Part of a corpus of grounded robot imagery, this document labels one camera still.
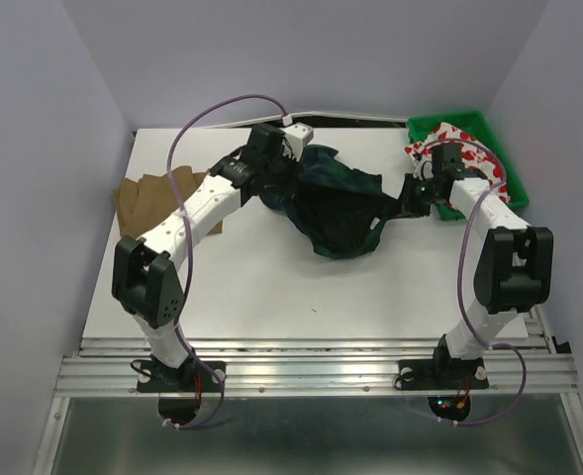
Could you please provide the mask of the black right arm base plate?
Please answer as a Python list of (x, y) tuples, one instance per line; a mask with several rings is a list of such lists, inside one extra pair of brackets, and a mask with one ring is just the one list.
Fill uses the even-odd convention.
[(401, 391), (457, 391), (489, 388), (487, 371), (482, 358), (451, 359), (436, 364), (432, 359), (402, 359), (395, 388)]

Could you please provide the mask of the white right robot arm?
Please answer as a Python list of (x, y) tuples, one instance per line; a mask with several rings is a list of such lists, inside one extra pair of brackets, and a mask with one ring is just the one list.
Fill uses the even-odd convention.
[(406, 177), (411, 204), (426, 211), (446, 203), (467, 220), (458, 257), (456, 292), (460, 322), (444, 334), (429, 359), (403, 360), (402, 389), (451, 387), (462, 381), (483, 387), (482, 357), (499, 347), (500, 331), (549, 296), (554, 236), (513, 212), (497, 192), (504, 176), (489, 179), (465, 165), (463, 140), (436, 140), (429, 157)]

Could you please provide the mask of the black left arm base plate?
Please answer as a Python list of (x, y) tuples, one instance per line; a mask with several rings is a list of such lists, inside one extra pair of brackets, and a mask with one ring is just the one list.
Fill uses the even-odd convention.
[(220, 384), (193, 360), (171, 368), (158, 360), (134, 359), (131, 368), (138, 375), (137, 391), (142, 394), (220, 393)]

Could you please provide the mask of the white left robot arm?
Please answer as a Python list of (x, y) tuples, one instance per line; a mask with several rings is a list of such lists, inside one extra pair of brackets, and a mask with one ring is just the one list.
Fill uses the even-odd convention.
[(187, 388), (196, 359), (178, 322), (189, 285), (178, 277), (193, 263), (194, 247), (212, 228), (267, 189), (289, 192), (314, 131), (302, 124), (254, 126), (245, 144), (215, 163), (196, 191), (138, 238), (115, 246), (111, 292), (144, 332), (160, 378)]

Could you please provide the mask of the dark green plaid skirt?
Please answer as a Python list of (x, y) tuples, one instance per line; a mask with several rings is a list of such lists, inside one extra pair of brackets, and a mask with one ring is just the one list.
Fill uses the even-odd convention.
[(260, 200), (285, 215), (317, 255), (350, 259), (377, 248), (386, 223), (399, 217), (402, 205), (383, 192), (380, 175), (350, 168), (338, 156), (329, 146), (307, 146), (294, 192), (269, 188)]

